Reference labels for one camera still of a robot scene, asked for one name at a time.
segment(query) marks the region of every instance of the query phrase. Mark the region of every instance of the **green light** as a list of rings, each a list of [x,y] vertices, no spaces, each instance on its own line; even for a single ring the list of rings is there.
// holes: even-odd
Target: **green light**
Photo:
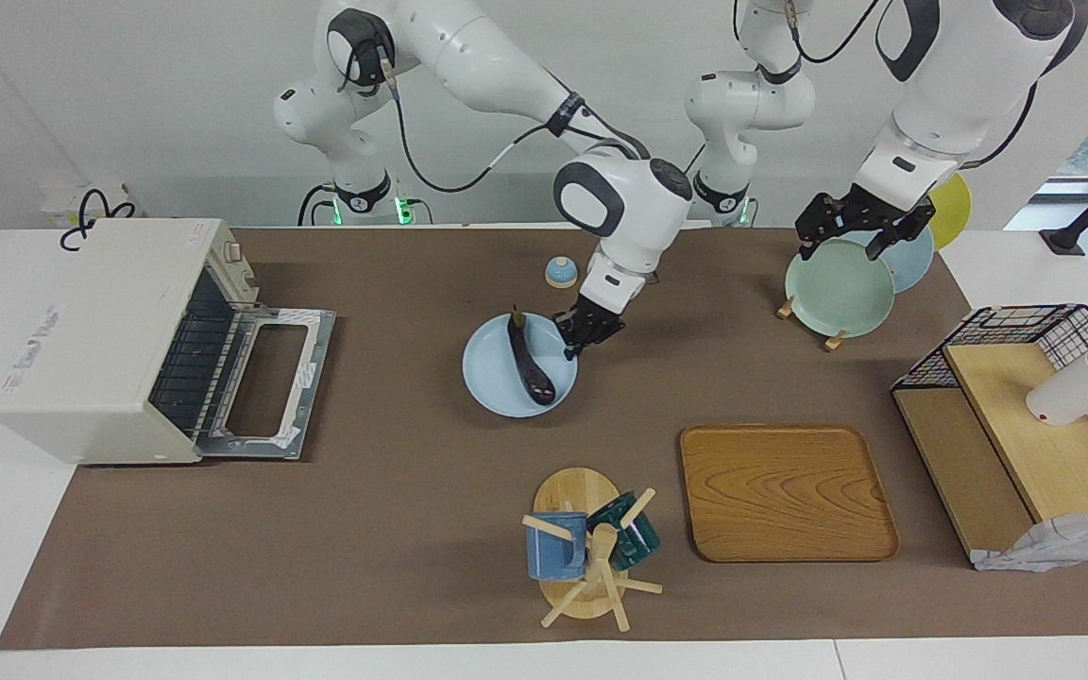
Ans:
[[[397,220],[401,224],[413,224],[413,208],[410,203],[401,197],[393,197],[393,201],[397,206]]]

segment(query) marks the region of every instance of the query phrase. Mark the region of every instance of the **blue and beige round object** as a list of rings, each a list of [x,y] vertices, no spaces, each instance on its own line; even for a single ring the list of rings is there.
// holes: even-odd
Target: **blue and beige round object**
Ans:
[[[578,265],[573,259],[557,255],[548,260],[547,267],[544,268],[544,280],[553,288],[569,288],[570,285],[578,283]]]

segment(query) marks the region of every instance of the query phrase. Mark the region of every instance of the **eggplant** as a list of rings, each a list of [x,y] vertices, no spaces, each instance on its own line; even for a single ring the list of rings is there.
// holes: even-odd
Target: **eggplant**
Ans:
[[[536,366],[531,353],[527,351],[527,316],[515,307],[506,321],[506,334],[510,335],[510,351],[515,354],[515,368],[519,370],[519,380],[523,391],[535,404],[547,406],[556,400],[556,387],[540,366]]]

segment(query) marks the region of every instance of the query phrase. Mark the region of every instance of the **wooden board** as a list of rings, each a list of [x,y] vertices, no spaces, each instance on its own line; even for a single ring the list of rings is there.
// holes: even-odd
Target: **wooden board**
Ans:
[[[1006,551],[1035,524],[957,387],[893,395],[966,553]]]
[[[619,495],[616,483],[596,470],[589,468],[566,468],[554,473],[535,492],[532,511],[583,511],[592,514],[611,503]],[[627,578],[627,571],[617,572]],[[573,581],[540,581],[541,593],[552,606],[557,606],[569,593]],[[620,596],[623,589],[618,589]],[[613,610],[613,601],[604,589],[588,586],[566,605],[562,614],[571,619],[598,619]]]
[[[1088,420],[1046,425],[1027,393],[1055,373],[1036,345],[947,347],[972,408],[1036,521],[1088,511]]]
[[[899,549],[867,442],[844,425],[682,434],[695,548],[709,561],[879,561]]]

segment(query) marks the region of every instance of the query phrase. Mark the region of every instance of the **white cloth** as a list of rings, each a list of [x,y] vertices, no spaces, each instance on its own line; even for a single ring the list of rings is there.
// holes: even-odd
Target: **white cloth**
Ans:
[[[1066,514],[1036,524],[1005,552],[972,551],[973,567],[1049,571],[1088,561],[1088,512]]]

